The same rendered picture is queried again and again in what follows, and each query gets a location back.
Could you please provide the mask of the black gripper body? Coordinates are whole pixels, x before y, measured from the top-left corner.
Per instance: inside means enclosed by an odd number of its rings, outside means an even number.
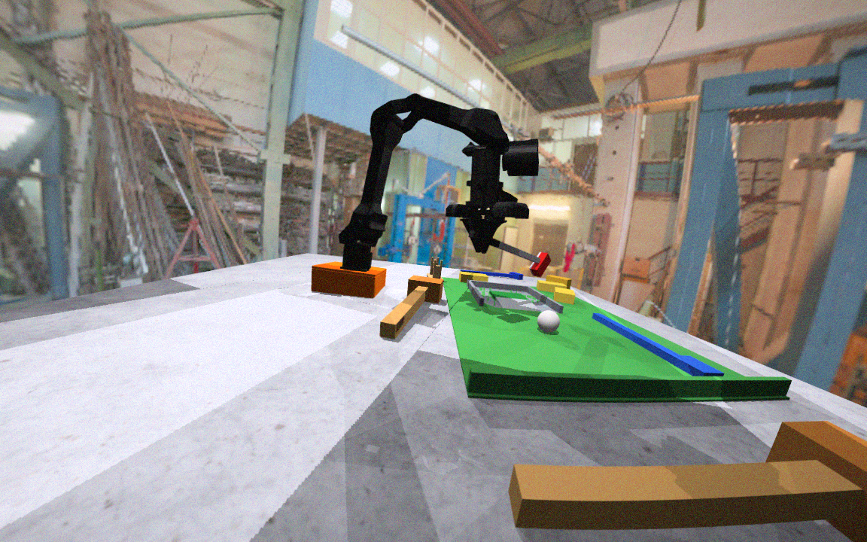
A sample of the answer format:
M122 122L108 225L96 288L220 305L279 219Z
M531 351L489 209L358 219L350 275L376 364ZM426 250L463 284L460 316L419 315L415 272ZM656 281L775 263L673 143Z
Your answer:
M499 187L503 187L503 182L499 182L499 175L478 174L471 175L471 181L467 181L467 186L470 186L470 200L465 200L465 205L449 205L446 207L446 217L462 218L462 219L495 219L505 220L505 217L515 219L528 219L529 209L525 203L519 202L498 202ZM491 207L486 209L486 207Z

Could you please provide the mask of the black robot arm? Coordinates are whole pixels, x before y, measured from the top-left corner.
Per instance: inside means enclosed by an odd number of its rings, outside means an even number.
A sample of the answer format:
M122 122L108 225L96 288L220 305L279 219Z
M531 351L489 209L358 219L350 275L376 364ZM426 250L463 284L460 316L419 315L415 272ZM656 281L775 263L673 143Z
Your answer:
M398 117L398 114L407 112L412 113L406 119ZM478 144L469 143L462 148L465 157L472 157L472 175L500 176L501 155L502 169L508 169L508 176L539 175L539 139L509 142L497 112L482 108L461 109L417 93L405 99L391 100L376 108L371 116L373 149L366 172L364 197L352 212L350 225L339 234L339 243L345 244L340 269L370 270L371 246L376 247L388 222L388 216L382 214L381 204L392 151L403 134L422 119L460 131Z

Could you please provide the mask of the green flat mat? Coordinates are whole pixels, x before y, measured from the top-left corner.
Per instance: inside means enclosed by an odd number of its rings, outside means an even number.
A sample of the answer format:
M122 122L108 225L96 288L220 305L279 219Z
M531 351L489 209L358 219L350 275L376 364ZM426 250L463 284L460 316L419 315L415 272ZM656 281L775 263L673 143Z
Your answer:
M557 313L560 324L556 330L547 333L537 325L537 317L541 312L486 305L486 297L491 296L488 288L484 295L484 306L479 306L466 282L446 277L443 277L443 280L465 384L472 367L520 370L527 373L534 371L535 373L600 375L689 375L681 368L675 367L639 344L631 342L627 337L619 335L615 330L592 319L593 313L601 313L672 352L703 361L724 373L723 376L744 376L578 297L575 297L573 305L556 301L564 306L563 313ZM467 392L467 396L482 399L567 403L687 403L790 399L790 397L584 398L523 397L523 395L516 397L508 394L479 394L479 392Z

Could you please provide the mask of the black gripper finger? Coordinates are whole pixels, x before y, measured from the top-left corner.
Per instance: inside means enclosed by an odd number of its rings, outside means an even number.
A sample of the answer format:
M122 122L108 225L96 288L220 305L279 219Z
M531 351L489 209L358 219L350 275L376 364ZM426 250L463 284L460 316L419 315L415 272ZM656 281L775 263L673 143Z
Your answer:
M506 223L507 221L508 220L477 219L479 247L483 254L488 250L495 231L497 231L498 227L501 226L502 223Z
M469 234L470 234L471 230L477 230L478 231L477 219L460 219L460 221L462 221L462 223L464 223L465 227L467 227L467 231ZM473 243L475 250L477 251L477 253L479 253L481 251L481 248L479 247L479 240L474 239L474 238L471 238L471 240L472 240L472 243Z

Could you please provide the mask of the white ball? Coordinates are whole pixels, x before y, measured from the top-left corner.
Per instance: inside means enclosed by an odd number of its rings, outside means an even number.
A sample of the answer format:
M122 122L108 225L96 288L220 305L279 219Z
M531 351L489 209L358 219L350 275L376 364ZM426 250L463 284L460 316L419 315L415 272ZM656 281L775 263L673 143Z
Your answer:
M544 311L539 314L537 317L537 325L544 332L552 332L552 330L556 330L558 328L558 324L560 324L560 320L558 320L557 313L552 311Z

